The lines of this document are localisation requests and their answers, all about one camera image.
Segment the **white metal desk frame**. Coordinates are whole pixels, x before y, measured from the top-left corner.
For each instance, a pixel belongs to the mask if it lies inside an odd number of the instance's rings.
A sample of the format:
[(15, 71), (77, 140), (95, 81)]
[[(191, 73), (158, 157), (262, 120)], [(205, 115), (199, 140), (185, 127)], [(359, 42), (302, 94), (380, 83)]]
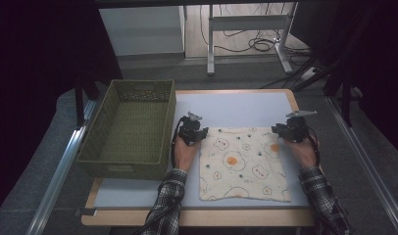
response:
[(292, 74), (293, 70), (285, 56), (285, 42), (291, 28), (297, 3), (293, 2), (287, 14), (264, 15), (264, 16), (233, 16), (233, 17), (214, 17), (213, 6), (209, 6), (208, 18), (208, 54), (207, 54), (207, 74), (215, 74), (215, 54), (213, 36), (215, 31), (224, 30), (260, 30), (260, 29), (279, 29), (282, 34), (274, 42), (274, 48), (286, 74)]

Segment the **cream cloth with egg print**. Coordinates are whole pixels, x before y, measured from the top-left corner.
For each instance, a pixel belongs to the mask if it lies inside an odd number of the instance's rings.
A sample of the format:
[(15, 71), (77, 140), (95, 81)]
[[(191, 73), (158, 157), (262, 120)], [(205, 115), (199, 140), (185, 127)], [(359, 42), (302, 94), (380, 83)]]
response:
[(278, 135), (268, 127), (213, 127), (201, 143), (199, 198), (289, 203)]

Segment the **black stand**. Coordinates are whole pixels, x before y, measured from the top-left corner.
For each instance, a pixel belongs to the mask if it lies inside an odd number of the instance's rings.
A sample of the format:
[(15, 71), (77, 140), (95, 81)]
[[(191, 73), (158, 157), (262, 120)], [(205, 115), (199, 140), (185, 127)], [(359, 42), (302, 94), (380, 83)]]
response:
[(351, 127), (350, 104), (352, 101), (359, 101), (360, 98), (354, 98), (352, 96), (351, 72), (343, 62), (336, 62), (330, 67), (329, 79), (323, 87), (323, 94), (325, 96), (333, 96), (338, 90), (341, 90), (341, 117), (344, 122)]
[(78, 76), (75, 79), (75, 110), (77, 128), (81, 128), (84, 123), (83, 94), (86, 94), (89, 100), (94, 101), (99, 98), (100, 92), (94, 80)]

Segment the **person's left hand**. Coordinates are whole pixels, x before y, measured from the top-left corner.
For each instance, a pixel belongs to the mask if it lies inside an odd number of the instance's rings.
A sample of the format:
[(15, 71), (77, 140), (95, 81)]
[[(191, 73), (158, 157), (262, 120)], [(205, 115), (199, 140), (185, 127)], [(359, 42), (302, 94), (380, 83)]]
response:
[(199, 147), (199, 142), (186, 145), (183, 139), (177, 136), (174, 144), (174, 167), (183, 171), (189, 171)]

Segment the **aluminium rail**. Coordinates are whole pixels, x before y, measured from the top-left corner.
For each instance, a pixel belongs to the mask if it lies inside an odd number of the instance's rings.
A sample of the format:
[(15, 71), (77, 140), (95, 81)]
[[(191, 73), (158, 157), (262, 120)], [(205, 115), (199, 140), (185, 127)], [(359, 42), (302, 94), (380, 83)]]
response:
[(367, 155), (367, 152), (361, 144), (355, 131), (346, 123), (346, 121), (341, 116), (341, 109), (339, 105), (329, 97), (326, 97), (325, 100), (329, 103), (339, 127), (341, 128), (344, 136), (349, 142), (349, 145), (351, 146), (356, 156), (356, 159), (360, 163), (363, 172), (365, 173), (367, 179), (373, 187), (373, 190), (375, 191), (378, 199), (380, 200), (385, 212), (387, 213), (391, 223), (393, 224), (398, 234), (398, 202), (378, 174), (376, 168), (373, 165), (373, 162)]
[(75, 155), (83, 139), (84, 133), (87, 129), (87, 123), (92, 117), (96, 104), (96, 101), (88, 101), (86, 103), (83, 110), (83, 124), (81, 127), (75, 128), (25, 235), (42, 235), (50, 214), (61, 193), (65, 180), (67, 179), (69, 171), (75, 161)]

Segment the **person's right hand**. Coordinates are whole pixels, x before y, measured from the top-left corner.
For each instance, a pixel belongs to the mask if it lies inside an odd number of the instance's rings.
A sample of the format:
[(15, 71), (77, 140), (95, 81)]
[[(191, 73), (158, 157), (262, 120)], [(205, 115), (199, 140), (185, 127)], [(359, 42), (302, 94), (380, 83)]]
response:
[(317, 158), (315, 150), (308, 138), (299, 143), (290, 142), (288, 140), (285, 140), (284, 143), (290, 149), (292, 155), (302, 168), (314, 166), (316, 164)]

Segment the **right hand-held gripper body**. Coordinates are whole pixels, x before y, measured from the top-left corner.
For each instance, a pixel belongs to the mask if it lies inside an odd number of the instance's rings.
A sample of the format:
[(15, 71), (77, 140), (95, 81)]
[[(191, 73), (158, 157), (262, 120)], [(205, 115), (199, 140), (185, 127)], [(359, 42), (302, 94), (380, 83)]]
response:
[(309, 126), (305, 121), (305, 117), (316, 114), (316, 111), (293, 111), (286, 116), (286, 125), (279, 136), (290, 142), (302, 142), (309, 137)]

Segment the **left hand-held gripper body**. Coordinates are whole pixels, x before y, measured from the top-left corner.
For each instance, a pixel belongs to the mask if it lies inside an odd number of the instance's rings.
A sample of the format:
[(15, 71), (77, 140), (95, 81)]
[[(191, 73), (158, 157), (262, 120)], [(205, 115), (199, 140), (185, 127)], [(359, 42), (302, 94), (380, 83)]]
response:
[(201, 130), (201, 119), (201, 117), (192, 113), (188, 113), (186, 116), (183, 116), (180, 119), (182, 122), (182, 126), (179, 128), (178, 136), (184, 141), (186, 145), (192, 145), (194, 143), (195, 135), (198, 134)]

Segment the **grey cabinet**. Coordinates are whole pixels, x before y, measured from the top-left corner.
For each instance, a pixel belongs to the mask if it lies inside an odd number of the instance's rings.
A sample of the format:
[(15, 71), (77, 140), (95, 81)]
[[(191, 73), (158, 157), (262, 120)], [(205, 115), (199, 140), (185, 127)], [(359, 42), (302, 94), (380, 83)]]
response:
[(181, 6), (100, 9), (117, 56), (184, 52)]

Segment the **green woven plastic basket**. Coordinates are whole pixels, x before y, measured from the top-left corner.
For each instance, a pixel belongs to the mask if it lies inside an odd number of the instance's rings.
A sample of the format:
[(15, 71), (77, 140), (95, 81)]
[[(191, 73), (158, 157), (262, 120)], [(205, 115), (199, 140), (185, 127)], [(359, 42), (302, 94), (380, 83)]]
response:
[(176, 96), (172, 80), (114, 80), (76, 162), (96, 178), (161, 181), (168, 171)]

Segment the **white power strip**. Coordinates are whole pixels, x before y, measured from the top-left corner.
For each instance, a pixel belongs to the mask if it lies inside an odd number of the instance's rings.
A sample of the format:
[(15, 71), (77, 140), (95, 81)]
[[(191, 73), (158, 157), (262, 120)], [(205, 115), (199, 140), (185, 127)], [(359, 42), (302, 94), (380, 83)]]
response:
[(311, 67), (300, 76), (300, 79), (303, 81), (308, 80), (318, 72), (319, 72), (318, 68)]

